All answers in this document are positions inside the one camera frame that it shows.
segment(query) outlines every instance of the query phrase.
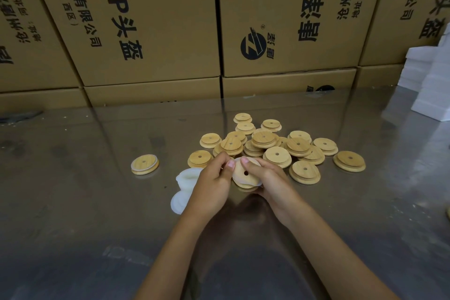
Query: stainless steel tabletop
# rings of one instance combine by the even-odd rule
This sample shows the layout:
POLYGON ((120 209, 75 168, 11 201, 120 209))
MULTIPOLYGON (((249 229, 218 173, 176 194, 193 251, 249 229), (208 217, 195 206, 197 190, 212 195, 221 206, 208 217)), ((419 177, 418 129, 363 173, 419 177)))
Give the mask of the stainless steel tabletop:
MULTIPOLYGON (((0 127, 0 299, 130 299, 178 215, 170 200, 200 137, 247 112, 361 154, 295 188, 403 299, 450 297, 450 123, 401 87, 47 111, 0 127), (153 153, 146 176, 131 161, 153 153)), ((267 203, 232 188, 203 232, 186 299, 328 299, 267 203)))

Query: person's right hand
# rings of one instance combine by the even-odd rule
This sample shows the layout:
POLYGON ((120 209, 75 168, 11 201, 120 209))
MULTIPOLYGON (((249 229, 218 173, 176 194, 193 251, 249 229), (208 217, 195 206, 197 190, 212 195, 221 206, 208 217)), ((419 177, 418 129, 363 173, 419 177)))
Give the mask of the person's right hand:
POLYGON ((261 158, 255 158, 261 166, 252 163, 247 157, 241 158, 242 166, 250 174, 260 178, 264 187, 257 193, 264 197, 272 208, 278 220, 292 230, 294 223, 292 209, 301 206, 301 197, 292 187, 283 169, 261 158))

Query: cardboard box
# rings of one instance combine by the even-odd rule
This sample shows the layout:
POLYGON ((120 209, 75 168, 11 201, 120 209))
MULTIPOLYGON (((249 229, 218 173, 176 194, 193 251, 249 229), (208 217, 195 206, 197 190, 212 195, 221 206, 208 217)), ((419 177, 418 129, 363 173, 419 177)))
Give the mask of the cardboard box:
POLYGON ((379 0, 360 65, 397 64, 410 47, 437 45, 449 0, 379 0))
POLYGON ((403 64, 358 67, 354 88, 396 86, 403 64))
POLYGON ((45 0, 85 86, 220 75, 215 0, 45 0))
POLYGON ((87 106, 86 96, 80 88, 0 94, 0 114, 87 106))
POLYGON ((357 66, 377 0, 220 0, 224 75, 357 66))
POLYGON ((86 92, 94 107, 221 97, 219 77, 86 87, 86 92))
POLYGON ((0 92, 78 87, 43 0, 0 0, 0 92))
POLYGON ((225 98, 351 88, 356 69, 223 78, 225 98))

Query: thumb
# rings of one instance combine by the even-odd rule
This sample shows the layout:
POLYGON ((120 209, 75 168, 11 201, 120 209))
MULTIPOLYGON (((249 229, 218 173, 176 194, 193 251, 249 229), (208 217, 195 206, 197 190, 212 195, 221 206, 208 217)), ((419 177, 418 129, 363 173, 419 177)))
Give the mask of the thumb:
POLYGON ((233 176, 234 167, 236 166, 236 162, 234 159, 230 159, 226 165, 222 168, 222 172, 220 178, 223 178, 226 181, 230 181, 233 176))
POLYGON ((262 178, 264 171, 266 170, 264 167, 252 163, 247 157, 241 158, 241 164, 250 174, 253 174, 260 179, 262 178))

